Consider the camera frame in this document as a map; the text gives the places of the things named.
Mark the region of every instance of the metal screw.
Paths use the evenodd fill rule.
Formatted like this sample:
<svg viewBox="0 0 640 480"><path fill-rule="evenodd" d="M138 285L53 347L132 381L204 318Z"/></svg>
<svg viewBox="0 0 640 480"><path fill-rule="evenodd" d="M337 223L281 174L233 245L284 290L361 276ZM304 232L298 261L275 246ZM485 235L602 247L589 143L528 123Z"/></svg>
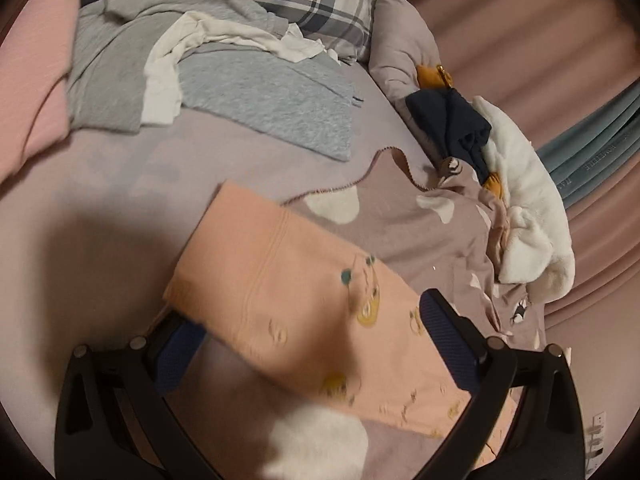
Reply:
<svg viewBox="0 0 640 480"><path fill-rule="evenodd" d="M132 350L142 350L145 347L145 345L146 345L146 339L141 335L135 336L135 338L133 338L129 343L129 347Z"/></svg>
<svg viewBox="0 0 640 480"><path fill-rule="evenodd" d="M85 354L86 354L86 346L85 345L76 346L74 348L74 357L79 359L81 357L84 357Z"/></svg>
<svg viewBox="0 0 640 480"><path fill-rule="evenodd" d="M504 348L504 341L496 336L491 336L486 340L489 348L492 350L502 350Z"/></svg>
<svg viewBox="0 0 640 480"><path fill-rule="evenodd" d="M549 353L554 357L562 357L562 349L555 343L548 346Z"/></svg>

